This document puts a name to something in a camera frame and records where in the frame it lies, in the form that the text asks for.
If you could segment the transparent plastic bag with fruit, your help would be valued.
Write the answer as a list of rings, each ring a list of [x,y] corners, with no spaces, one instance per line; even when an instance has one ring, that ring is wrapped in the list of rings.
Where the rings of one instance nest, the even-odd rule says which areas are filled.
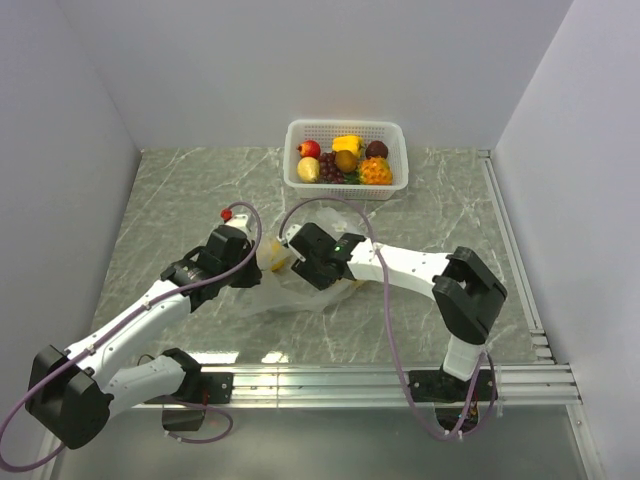
[[[326,290],[318,290],[292,270],[295,260],[292,253],[281,269],[261,270],[260,284],[236,295],[234,305],[238,315],[246,318],[261,313],[321,312],[347,299],[363,285],[362,281],[339,280]]]

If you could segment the red grape bunch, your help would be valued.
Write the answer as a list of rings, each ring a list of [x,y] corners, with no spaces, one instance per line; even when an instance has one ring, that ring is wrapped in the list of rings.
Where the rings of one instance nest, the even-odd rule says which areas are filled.
[[[326,184],[342,184],[344,182],[344,174],[337,167],[336,152],[322,153],[318,159],[320,168],[319,180]]]

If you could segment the brown kiwi fruit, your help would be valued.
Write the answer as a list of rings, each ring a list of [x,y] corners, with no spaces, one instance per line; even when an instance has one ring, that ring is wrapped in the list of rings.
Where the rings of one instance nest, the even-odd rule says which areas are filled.
[[[349,150],[341,150],[335,154],[334,163],[342,173],[352,173],[358,167],[358,157]]]

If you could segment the orange spiky pineapple toy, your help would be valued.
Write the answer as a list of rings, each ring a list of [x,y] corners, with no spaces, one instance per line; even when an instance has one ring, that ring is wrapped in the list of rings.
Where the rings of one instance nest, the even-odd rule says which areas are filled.
[[[369,157],[359,162],[353,172],[343,174],[344,181],[351,185],[388,186],[393,183],[393,173],[383,157]]]

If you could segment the yellow bell pepper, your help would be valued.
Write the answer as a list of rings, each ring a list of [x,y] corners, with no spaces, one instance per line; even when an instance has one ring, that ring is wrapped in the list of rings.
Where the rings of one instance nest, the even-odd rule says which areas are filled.
[[[332,150],[335,152],[349,151],[359,158],[365,149],[364,140],[357,135],[344,135],[335,137],[332,142]]]

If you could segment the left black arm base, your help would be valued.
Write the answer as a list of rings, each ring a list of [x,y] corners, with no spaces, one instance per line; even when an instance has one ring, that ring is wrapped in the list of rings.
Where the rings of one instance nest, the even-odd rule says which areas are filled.
[[[205,374],[202,365],[191,355],[178,348],[162,352],[161,359],[175,361],[185,372],[178,390],[169,396],[172,403],[186,406],[186,410],[163,410],[162,427],[168,437],[176,441],[202,445],[220,441],[227,437],[234,426],[231,415],[219,408],[230,402],[234,376],[230,372]],[[206,414],[216,413],[227,420],[226,428],[209,439],[194,439],[180,436],[181,432],[197,432],[203,425]]]

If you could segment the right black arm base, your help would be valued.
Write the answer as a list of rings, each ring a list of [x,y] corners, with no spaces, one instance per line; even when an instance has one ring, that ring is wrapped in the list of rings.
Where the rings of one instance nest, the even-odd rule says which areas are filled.
[[[463,382],[442,369],[408,372],[408,387],[416,403],[445,404],[445,407],[435,409],[436,420],[445,430],[452,430],[461,418],[462,407],[453,407],[453,404],[465,404],[470,386],[470,380]],[[480,404],[487,402],[490,411],[497,399],[497,385],[492,372],[480,370],[469,409],[460,428],[463,435],[471,433],[481,424]]]

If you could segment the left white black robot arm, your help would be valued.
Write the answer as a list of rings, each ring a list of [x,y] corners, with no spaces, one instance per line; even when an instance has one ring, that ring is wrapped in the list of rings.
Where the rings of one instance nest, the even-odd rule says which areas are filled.
[[[29,385],[36,393],[26,410],[75,450],[137,404],[168,396],[180,402],[208,400],[200,364],[178,348],[138,367],[124,363],[148,338],[186,319],[223,288],[259,284],[262,273],[250,254],[257,238],[253,222],[246,214],[232,216],[107,325],[63,351],[44,348],[33,362]]]

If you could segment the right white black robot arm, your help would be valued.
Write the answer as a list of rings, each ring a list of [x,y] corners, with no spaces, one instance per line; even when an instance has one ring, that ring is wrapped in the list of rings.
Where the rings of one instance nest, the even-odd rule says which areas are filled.
[[[290,227],[281,243],[296,257],[292,270],[320,291],[341,280],[377,282],[433,300],[450,334],[442,391],[458,400],[474,389],[474,371],[508,293],[473,250],[418,252],[354,233],[335,239],[315,223]]]

